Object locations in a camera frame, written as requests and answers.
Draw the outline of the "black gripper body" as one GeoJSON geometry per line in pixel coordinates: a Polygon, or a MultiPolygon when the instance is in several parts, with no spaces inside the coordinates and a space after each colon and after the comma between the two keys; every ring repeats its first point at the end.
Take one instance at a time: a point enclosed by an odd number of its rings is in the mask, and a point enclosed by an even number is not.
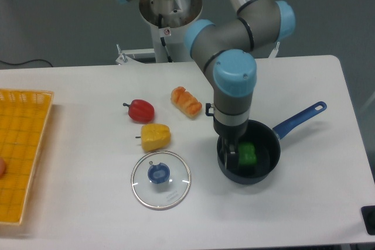
{"type": "Polygon", "coordinates": [[[236,143],[245,134],[247,129],[247,121],[240,125],[231,126],[221,123],[214,117],[213,128],[218,136],[223,140],[227,141],[228,143],[236,143]]]}

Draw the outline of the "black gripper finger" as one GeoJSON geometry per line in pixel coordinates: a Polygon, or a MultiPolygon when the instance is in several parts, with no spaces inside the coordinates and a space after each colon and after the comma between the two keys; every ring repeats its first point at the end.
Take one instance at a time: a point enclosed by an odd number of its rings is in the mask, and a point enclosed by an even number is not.
{"type": "Polygon", "coordinates": [[[237,170],[239,163],[239,152],[238,152],[238,143],[229,144],[228,152],[228,169],[237,170]]]}
{"type": "Polygon", "coordinates": [[[222,151],[222,155],[223,155],[223,164],[224,164],[224,168],[227,169],[227,160],[228,160],[228,142],[227,142],[227,139],[223,138],[221,140],[221,151],[222,151]]]}

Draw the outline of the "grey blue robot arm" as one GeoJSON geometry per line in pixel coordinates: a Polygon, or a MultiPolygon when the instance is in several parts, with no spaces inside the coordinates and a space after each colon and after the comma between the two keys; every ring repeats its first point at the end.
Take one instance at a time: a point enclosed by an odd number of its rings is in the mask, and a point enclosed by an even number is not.
{"type": "Polygon", "coordinates": [[[224,167],[235,170],[257,78],[251,52],[291,35],[295,15],[284,1],[230,1],[236,18],[217,26],[200,18],[202,0],[138,0],[156,61],[192,59],[213,87],[214,130],[221,137],[224,167]]]}

